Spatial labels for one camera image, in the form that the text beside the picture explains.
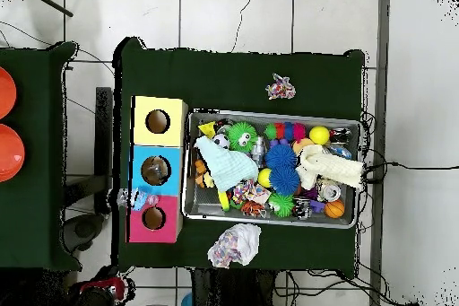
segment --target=metal tray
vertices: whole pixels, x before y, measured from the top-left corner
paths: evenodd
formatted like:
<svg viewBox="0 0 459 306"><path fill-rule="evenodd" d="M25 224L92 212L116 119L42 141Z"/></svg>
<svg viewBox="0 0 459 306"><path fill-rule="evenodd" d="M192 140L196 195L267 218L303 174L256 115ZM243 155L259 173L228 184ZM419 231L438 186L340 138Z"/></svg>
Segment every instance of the metal tray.
<svg viewBox="0 0 459 306"><path fill-rule="evenodd" d="M257 134L263 135L267 124L273 122L299 122L307 127L307 131L314 126L325 126L328 128L347 127L351 130L351 140L346 148L351 152L352 159L361 161L359 146L362 143L362 127L359 121L343 120L335 118L307 118L300 116L272 115L253 112L235 112L228 110L194 109L188 115L186 127L188 129L189 143L185 149L185 174L183 180L182 212L190 219L205 219L209 221L228 221L242 223L267 223L289 226L308 226L325 228L351 228L357 222L357 207L359 191L346 185L341 185L341 199L345 205L344 215L332 219L323 213L312 213L308 219L298 219L294 216L285 218L277 217L271 210L267 209L266 218L255 218L246 216L239 210L231 208L223 212L217 195L217 190L212 188L200 188L195 184L195 161L197 151L193 147L195 139L199 136L199 121L210 122L221 118L229 118L233 121L246 121L255 127Z"/></svg>

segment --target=soccer ball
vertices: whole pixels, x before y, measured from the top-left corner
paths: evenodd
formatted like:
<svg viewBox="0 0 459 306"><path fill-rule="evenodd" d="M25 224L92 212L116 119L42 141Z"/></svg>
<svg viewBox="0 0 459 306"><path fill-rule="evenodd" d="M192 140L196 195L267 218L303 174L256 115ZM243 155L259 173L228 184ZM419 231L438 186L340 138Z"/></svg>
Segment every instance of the soccer ball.
<svg viewBox="0 0 459 306"><path fill-rule="evenodd" d="M230 148L230 140L224 134L215 135L212 141L224 149Z"/></svg>

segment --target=dark green tablecloth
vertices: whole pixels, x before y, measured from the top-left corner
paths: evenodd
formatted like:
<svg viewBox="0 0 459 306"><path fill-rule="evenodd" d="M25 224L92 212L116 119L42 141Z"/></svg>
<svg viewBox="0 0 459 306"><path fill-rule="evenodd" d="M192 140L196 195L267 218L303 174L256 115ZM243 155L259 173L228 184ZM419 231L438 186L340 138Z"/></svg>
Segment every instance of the dark green tablecloth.
<svg viewBox="0 0 459 306"><path fill-rule="evenodd" d="M70 42L47 50L0 48L0 66L17 87L16 104L0 123L13 128L25 147L22 169L0 183L0 267L80 267L59 239L64 198L62 73L74 51Z"/></svg>
<svg viewBox="0 0 459 306"><path fill-rule="evenodd" d="M114 166L120 163L121 187L127 187L132 95L180 98L190 108L358 120L363 61L363 53L358 50L345 56L219 54L149 50L142 48L136 38L125 39L114 57L115 106L121 110L121 160ZM268 100L264 89L273 83L273 73L290 77L297 90L295 98ZM125 220L126 211L121 211L119 263L123 270L130 266L209 267L207 250L234 225L185 219L175 244L126 243ZM263 225L259 252L248 267L334 268L352 276L354 247L355 228Z"/></svg>

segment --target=red bowl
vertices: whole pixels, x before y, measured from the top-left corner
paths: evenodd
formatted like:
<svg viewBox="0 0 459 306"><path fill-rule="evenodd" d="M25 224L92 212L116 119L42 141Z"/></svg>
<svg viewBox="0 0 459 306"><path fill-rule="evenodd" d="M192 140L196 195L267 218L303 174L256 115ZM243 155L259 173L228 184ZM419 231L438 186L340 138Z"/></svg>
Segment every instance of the red bowl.
<svg viewBox="0 0 459 306"><path fill-rule="evenodd" d="M0 124L0 182L14 177L24 163L24 144L10 127Z"/></svg>
<svg viewBox="0 0 459 306"><path fill-rule="evenodd" d="M16 85L13 78L0 67L0 118L4 118L16 102Z"/></svg>

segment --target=yellow box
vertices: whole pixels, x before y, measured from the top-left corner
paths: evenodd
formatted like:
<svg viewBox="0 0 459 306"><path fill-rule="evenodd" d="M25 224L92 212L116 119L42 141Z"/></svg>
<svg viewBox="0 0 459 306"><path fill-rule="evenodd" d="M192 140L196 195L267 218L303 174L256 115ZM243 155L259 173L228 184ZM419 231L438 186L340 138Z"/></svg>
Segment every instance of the yellow box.
<svg viewBox="0 0 459 306"><path fill-rule="evenodd" d="M183 146L188 106L181 99L133 96L131 111L134 112L134 123L131 122L131 127L134 127L134 144ZM165 129L158 125L158 121L164 118L167 120Z"/></svg>

